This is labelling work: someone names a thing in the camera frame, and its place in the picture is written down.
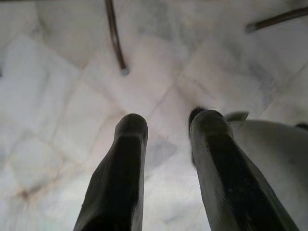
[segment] chair leg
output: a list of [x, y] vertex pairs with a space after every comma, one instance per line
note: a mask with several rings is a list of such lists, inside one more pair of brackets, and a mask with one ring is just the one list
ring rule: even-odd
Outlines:
[[109, 23], [112, 45], [115, 50], [116, 58], [119, 62], [121, 73], [122, 75], [126, 76], [129, 74], [129, 70], [125, 64], [123, 53], [121, 50], [119, 36], [118, 36], [117, 28], [116, 28], [116, 19], [115, 19], [116, 16], [115, 16], [113, 2], [112, 0], [105, 0], [105, 4], [106, 4], [106, 9], [107, 9], [108, 23]]
[[278, 24], [278, 23], [282, 23], [282, 22], [287, 21], [287, 20], [306, 16], [306, 15], [308, 15], [308, 7], [297, 9], [297, 10], [290, 11], [290, 12], [287, 12], [287, 13], [283, 13], [283, 14], [277, 15], [273, 18], [269, 18], [269, 19], [266, 19], [266, 20], [263, 20], [263, 21], [260, 21], [260, 22], [250, 23], [246, 26], [245, 30], [246, 30], [247, 33], [252, 33], [252, 32], [255, 32], [255, 31], [260, 30], [262, 28], [272, 26], [272, 25], [275, 25], [275, 24]]

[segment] white marble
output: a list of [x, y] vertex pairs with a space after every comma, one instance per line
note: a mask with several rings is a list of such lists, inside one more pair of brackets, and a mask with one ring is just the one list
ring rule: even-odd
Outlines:
[[34, 1], [6, 1], [0, 7], [0, 48], [6, 47], [20, 33], [37, 38], [38, 14]]
[[7, 158], [25, 194], [35, 194], [57, 177], [61, 156], [37, 137], [26, 134]]
[[[115, 0], [116, 17], [127, 0]], [[103, 0], [40, 1], [40, 29], [45, 44], [84, 67], [109, 34]]]
[[115, 114], [114, 116], [110, 117], [99, 130], [97, 138], [91, 149], [91, 153], [87, 160], [85, 160], [85, 162], [82, 164], [88, 173], [92, 174], [99, 163], [106, 156], [114, 141], [116, 125], [123, 116], [124, 114], [121, 112]]
[[264, 28], [257, 32], [257, 36], [291, 73], [297, 74], [308, 62], [308, 26], [300, 19]]
[[147, 117], [175, 81], [178, 63], [168, 42], [144, 36], [129, 68], [129, 75], [121, 76], [112, 46], [106, 43], [85, 69], [83, 79], [109, 94], [126, 112]]
[[30, 205], [20, 198], [0, 201], [1, 228], [6, 231], [37, 230], [35, 217]]
[[261, 118], [290, 125], [308, 124], [308, 64], [277, 95]]
[[[287, 4], [291, 6], [292, 10], [307, 7], [306, 0], [286, 0], [286, 1]], [[308, 16], [301, 17], [300, 20], [304, 22], [306, 26], [308, 26]]]
[[59, 122], [53, 143], [81, 163], [88, 158], [104, 122], [117, 112], [107, 97], [79, 82]]
[[6, 115], [0, 114], [0, 167], [4, 165], [6, 157], [11, 153], [23, 133], [22, 127]]
[[90, 174], [80, 172], [63, 180], [36, 200], [36, 210], [64, 230], [73, 230], [90, 178]]
[[[235, 0], [230, 4], [246, 24], [292, 10], [286, 0]], [[291, 73], [296, 74], [308, 61], [308, 27], [302, 18], [273, 25], [254, 34]]]
[[7, 48], [0, 110], [49, 140], [78, 75], [66, 60], [19, 36]]
[[13, 169], [9, 164], [0, 169], [0, 199], [11, 197], [22, 191], [22, 187], [16, 180]]
[[[250, 118], [307, 122], [308, 60], [300, 49], [306, 47], [305, 25], [299, 20], [250, 35], [244, 31], [247, 23], [290, 10], [293, 3], [114, 2], [130, 69], [126, 77], [120, 74], [108, 36], [103, 0], [38, 2], [38, 17], [29, 17], [31, 22], [26, 17], [26, 30], [22, 16], [5, 25], [14, 28], [12, 39], [22, 31], [34, 39], [43, 35], [44, 41], [20, 36], [4, 56], [4, 230], [72, 230], [117, 123], [128, 113], [138, 113], [149, 128], [143, 229], [210, 231], [191, 162], [190, 111], [196, 106], [222, 113], [248, 110]], [[9, 18], [8, 13], [2, 17]], [[0, 32], [9, 34], [10, 27], [1, 28], [0, 23]], [[289, 191], [284, 196], [292, 197]], [[292, 214], [303, 219], [301, 211]]]
[[149, 117], [148, 126], [175, 145], [188, 140], [188, 117], [194, 105], [172, 87]]

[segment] dark leg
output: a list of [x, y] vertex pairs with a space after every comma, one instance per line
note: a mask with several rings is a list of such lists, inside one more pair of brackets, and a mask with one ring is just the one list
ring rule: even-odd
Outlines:
[[128, 75], [129, 70], [124, 62], [121, 45], [119, 36], [117, 33], [116, 28], [116, 16], [115, 16], [115, 10], [113, 6], [112, 0], [105, 0], [106, 3], [106, 9], [107, 9], [107, 15], [108, 15], [108, 23], [109, 23], [109, 29], [110, 29], [110, 36], [111, 36], [111, 42], [115, 50], [116, 58], [119, 62], [121, 72], [124, 76]]
[[298, 9], [298, 10], [294, 10], [294, 11], [290, 11], [287, 13], [283, 13], [280, 15], [277, 15], [273, 18], [269, 18], [260, 22], [256, 22], [256, 23], [250, 23], [246, 26], [246, 32], [247, 33], [251, 33], [254, 32], [256, 30], [260, 30], [262, 28], [268, 27], [268, 26], [272, 26], [287, 20], [291, 20], [291, 19], [295, 19], [295, 18], [299, 18], [302, 16], [308, 15], [308, 7], [302, 8], [302, 9]]
[[308, 124], [306, 124], [306, 123], [299, 123], [299, 124], [296, 124], [295, 127], [301, 128], [301, 129], [304, 129], [304, 130], [308, 131]]

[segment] dark pole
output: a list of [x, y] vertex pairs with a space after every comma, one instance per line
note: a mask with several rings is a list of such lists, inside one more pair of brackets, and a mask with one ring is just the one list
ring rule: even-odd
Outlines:
[[287, 13], [283, 13], [283, 14], [277, 15], [275, 17], [272, 17], [272, 18], [269, 18], [269, 19], [266, 19], [260, 22], [250, 23], [246, 26], [246, 32], [252, 33], [262, 28], [272, 26], [278, 23], [282, 23], [287, 20], [306, 16], [306, 15], [308, 15], [308, 7], [297, 9], [297, 10], [290, 11]]
[[110, 36], [111, 36], [111, 41], [112, 45], [115, 50], [116, 58], [119, 62], [119, 66], [121, 69], [122, 75], [126, 76], [129, 73], [129, 70], [124, 62], [122, 50], [121, 50], [121, 45], [119, 41], [119, 36], [117, 33], [117, 28], [116, 28], [116, 17], [115, 17], [115, 10], [113, 6], [112, 0], [105, 0], [106, 3], [106, 9], [107, 9], [107, 15], [108, 15], [108, 23], [109, 23], [109, 29], [110, 29]]

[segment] metal leg tip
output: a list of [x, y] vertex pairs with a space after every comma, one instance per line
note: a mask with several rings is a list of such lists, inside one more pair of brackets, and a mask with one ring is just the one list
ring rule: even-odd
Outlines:
[[256, 24], [254, 24], [254, 23], [248, 24], [248, 25], [246, 26], [246, 28], [245, 28], [245, 31], [246, 31], [247, 34], [250, 34], [250, 33], [252, 33], [252, 32], [255, 32], [256, 30], [257, 30]]
[[129, 68], [126, 67], [124, 69], [121, 69], [121, 74], [122, 76], [127, 76], [129, 74]]

